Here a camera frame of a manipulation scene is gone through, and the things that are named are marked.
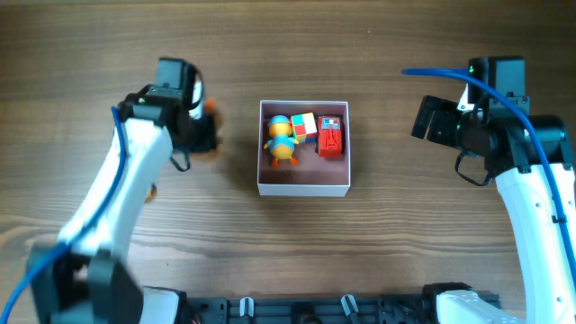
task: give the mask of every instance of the white box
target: white box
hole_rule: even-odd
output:
[[[314,113],[315,117],[336,115],[342,121],[343,154],[341,158],[319,157],[315,143],[296,145],[298,166],[286,160],[272,167],[272,156],[264,144],[270,140],[268,121],[276,115]],[[260,137],[258,140],[258,191],[260,195],[343,197],[350,189],[350,122],[347,102],[263,100],[260,102]]]

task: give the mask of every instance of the red fire truck toy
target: red fire truck toy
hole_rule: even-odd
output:
[[[342,127],[336,116],[318,118],[318,155],[323,158],[342,157]]]

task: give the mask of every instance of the rubber duck toy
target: rubber duck toy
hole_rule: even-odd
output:
[[[272,167],[279,167],[281,159],[290,159],[291,165],[298,166],[298,160],[292,157],[294,144],[298,144],[297,139],[286,135],[276,135],[264,145],[264,149],[270,148],[270,153],[274,156]]]
[[[270,148],[270,153],[274,156],[272,167],[279,167],[281,159],[290,159],[290,164],[293,166],[298,165],[298,160],[292,154],[294,152],[294,144],[299,144],[298,140],[291,138],[292,124],[286,116],[274,116],[268,123],[268,131],[270,132],[270,139],[265,145],[264,149]]]

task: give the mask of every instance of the wood grain surface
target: wood grain surface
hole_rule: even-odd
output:
[[[576,133],[576,7],[534,1],[218,1],[0,7],[0,305],[32,242],[53,240],[110,147],[109,107],[153,80],[157,59],[202,69],[225,115],[222,155],[166,166],[132,235],[147,285],[191,296],[416,293],[463,281],[523,316],[509,217],[495,185],[454,172],[455,150],[414,139],[423,95],[455,81],[403,68],[521,54],[532,113]],[[350,106],[344,199],[260,198],[261,99]],[[465,172],[483,177],[481,161]],[[28,293],[11,323],[33,323]]]

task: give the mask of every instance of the small toy figure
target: small toy figure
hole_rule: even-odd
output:
[[[322,116],[318,118],[318,155],[323,158],[342,157],[342,128],[340,118]]]
[[[300,143],[313,143],[318,137],[316,122],[312,112],[292,116],[294,138]]]
[[[286,116],[274,116],[268,122],[268,131],[270,132],[271,138],[274,138],[276,135],[291,135],[292,126],[290,125],[290,120]]]
[[[298,144],[298,140],[288,137],[284,134],[276,135],[270,139],[265,145],[264,149],[270,147],[270,152],[274,156],[274,161],[272,161],[272,167],[279,167],[280,163],[278,160],[290,159],[290,164],[293,166],[298,166],[298,160],[292,157],[294,152],[294,144]]]

